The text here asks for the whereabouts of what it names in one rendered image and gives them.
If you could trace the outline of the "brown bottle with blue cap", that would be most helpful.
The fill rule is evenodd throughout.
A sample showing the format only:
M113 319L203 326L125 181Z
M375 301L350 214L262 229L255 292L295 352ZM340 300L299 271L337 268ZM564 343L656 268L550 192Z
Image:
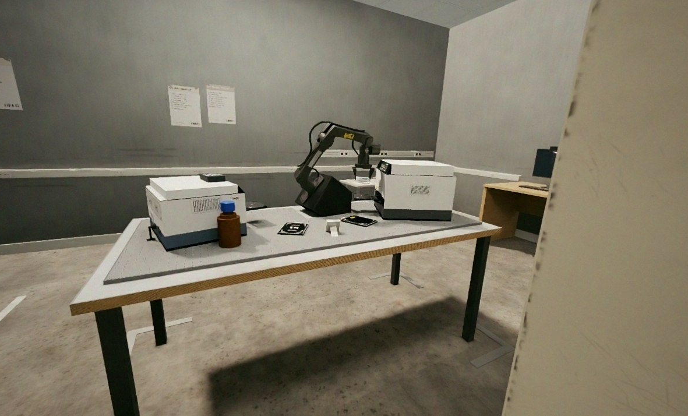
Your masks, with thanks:
M217 217L219 247L239 247L241 245L240 216L234 212L235 201L222 201L220 207L222 213Z

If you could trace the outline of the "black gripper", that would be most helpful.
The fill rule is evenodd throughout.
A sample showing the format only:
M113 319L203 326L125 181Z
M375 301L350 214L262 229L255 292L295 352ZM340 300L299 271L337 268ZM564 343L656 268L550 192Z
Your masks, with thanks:
M374 168L372 167L372 164L368 164L368 156L361 156L359 155L359 164L355 164L355 167L352 168L353 174L355 175L355 180L357 180L357 168L362 168L362 169L369 169L369 179L371 179L372 172L374 172Z

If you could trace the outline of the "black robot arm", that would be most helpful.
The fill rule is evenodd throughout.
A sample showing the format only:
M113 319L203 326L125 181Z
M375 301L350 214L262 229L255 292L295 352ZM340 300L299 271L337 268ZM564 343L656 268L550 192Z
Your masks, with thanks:
M362 145L359 147L359 155L361 156L365 157L368 155L380 154L380 144L372 143L373 138L368 134L368 132L355 131L328 123L319 133L318 138L316 139L317 142L315 143L315 146L313 147L312 152L307 160L301 167L297 168L296 172L294 173L297 183L300 184L300 187L305 190L304 195L300 197L302 203L307 202L315 190L317 190L317 188L324 181L324 177L321 175L319 175L313 183L311 183L308 178L318 159L322 156L326 149L333 145L335 137L346 138L360 142Z

